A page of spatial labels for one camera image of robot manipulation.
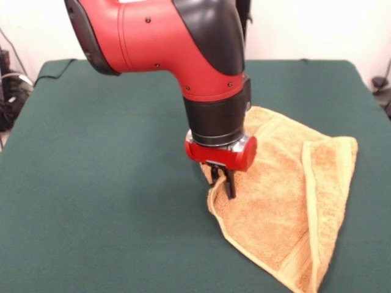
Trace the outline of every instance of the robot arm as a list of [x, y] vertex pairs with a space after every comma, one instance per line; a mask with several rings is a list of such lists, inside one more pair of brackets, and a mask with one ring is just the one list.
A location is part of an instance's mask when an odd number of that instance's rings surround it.
[[[189, 123], [188, 156], [225, 171], [247, 171], [257, 149], [244, 133], [250, 80], [244, 40], [228, 0], [65, 0], [87, 60], [102, 74], [167, 70], [180, 85]], [[230, 197], [235, 188], [228, 187]]]

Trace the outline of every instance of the black cable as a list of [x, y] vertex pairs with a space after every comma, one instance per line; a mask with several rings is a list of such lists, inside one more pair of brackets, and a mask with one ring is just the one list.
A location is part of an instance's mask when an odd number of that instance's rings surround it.
[[25, 69], [25, 67], [24, 67], [24, 65], [23, 65], [23, 63], [22, 63], [22, 61], [20, 60], [19, 55], [18, 55], [18, 53], [17, 53], [17, 51], [16, 51], [16, 49], [15, 49], [13, 43], [7, 38], [7, 36], [5, 35], [5, 33], [2, 31], [1, 27], [0, 27], [0, 34], [1, 34], [1, 35], [5, 38], [5, 40], [10, 44], [10, 46], [11, 46], [11, 48], [12, 48], [12, 51], [15, 53], [15, 56], [16, 56], [16, 58], [18, 59], [18, 62], [19, 62], [20, 66], [21, 66], [21, 68], [22, 68], [22, 70], [23, 70], [24, 75], [27, 76], [27, 71], [26, 71], [26, 69]]
[[381, 86], [378, 88], [378, 90], [375, 91], [375, 94], [379, 93], [379, 92], [383, 89], [383, 87], [386, 85], [387, 76], [390, 74], [390, 69], [391, 69], [391, 58], [390, 58], [390, 61], [389, 61], [389, 66], [387, 67], [386, 74], [384, 75], [383, 83], [382, 83]]
[[38, 81], [43, 78], [50, 78], [50, 79], [59, 79], [62, 74], [65, 72], [65, 70], [68, 69], [68, 67], [71, 65], [72, 62], [76, 61], [76, 59], [70, 59], [69, 63], [64, 67], [64, 69], [57, 75], [57, 76], [51, 76], [51, 75], [41, 75], [37, 78], [37, 80], [34, 83], [34, 87], [37, 85]]

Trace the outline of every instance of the green tablecloth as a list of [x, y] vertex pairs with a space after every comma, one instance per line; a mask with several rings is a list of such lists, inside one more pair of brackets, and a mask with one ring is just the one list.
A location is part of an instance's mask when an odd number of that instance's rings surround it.
[[[251, 61], [256, 106], [359, 142], [321, 292], [391, 290], [391, 123], [356, 69]], [[222, 237], [169, 73], [46, 63], [0, 154], [0, 292], [288, 292]]]

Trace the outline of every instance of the towel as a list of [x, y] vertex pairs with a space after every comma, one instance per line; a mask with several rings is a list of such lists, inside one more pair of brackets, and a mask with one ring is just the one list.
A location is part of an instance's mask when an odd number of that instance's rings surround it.
[[[261, 107], [247, 113], [245, 129], [258, 139], [254, 164], [235, 173], [231, 201], [221, 173], [209, 211], [236, 249], [289, 290], [317, 292], [345, 216], [357, 141]], [[211, 183], [210, 167], [201, 168]]]

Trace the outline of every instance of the cable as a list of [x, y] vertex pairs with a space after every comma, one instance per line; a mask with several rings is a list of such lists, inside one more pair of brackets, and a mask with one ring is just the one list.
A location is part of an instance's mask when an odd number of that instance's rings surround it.
[[76, 61], [76, 59], [70, 59], [69, 63], [65, 66], [65, 68], [57, 76], [51, 76], [51, 75], [39, 76], [34, 83], [34, 87], [37, 85], [38, 81], [43, 78], [59, 79], [63, 75], [63, 73], [68, 69], [68, 67], [72, 64], [72, 62], [74, 62], [74, 61]]
[[7, 36], [5, 35], [5, 33], [2, 31], [1, 27], [0, 27], [0, 34], [1, 34], [1, 35], [5, 38], [5, 40], [10, 44], [10, 46], [11, 46], [11, 48], [12, 48], [12, 51], [15, 53], [16, 59], [18, 59], [18, 62], [19, 62], [20, 66], [21, 66], [21, 68], [22, 68], [22, 70], [23, 70], [24, 75], [27, 76], [27, 71], [26, 71], [26, 69], [25, 69], [25, 67], [24, 67], [24, 65], [23, 65], [23, 63], [22, 63], [22, 61], [20, 60], [19, 55], [18, 55], [18, 53], [17, 53], [17, 51], [16, 51], [16, 49], [15, 49], [13, 43], [7, 38]]
[[9, 78], [11, 76], [16, 76], [19, 79], [21, 79], [22, 81], [24, 81], [25, 83], [27, 83], [27, 84], [29, 84], [31, 86], [34, 86], [34, 83], [26, 75], [24, 75], [23, 73], [20, 73], [20, 72], [7, 73], [7, 74], [1, 76], [1, 79]]
[[384, 75], [383, 83], [378, 88], [378, 90], [375, 91], [375, 94], [379, 93], [383, 89], [383, 87], [386, 85], [386, 80], [387, 80], [387, 76], [390, 74], [390, 69], [391, 69], [391, 58], [390, 58], [390, 61], [389, 61], [389, 66], [387, 67], [386, 74]]

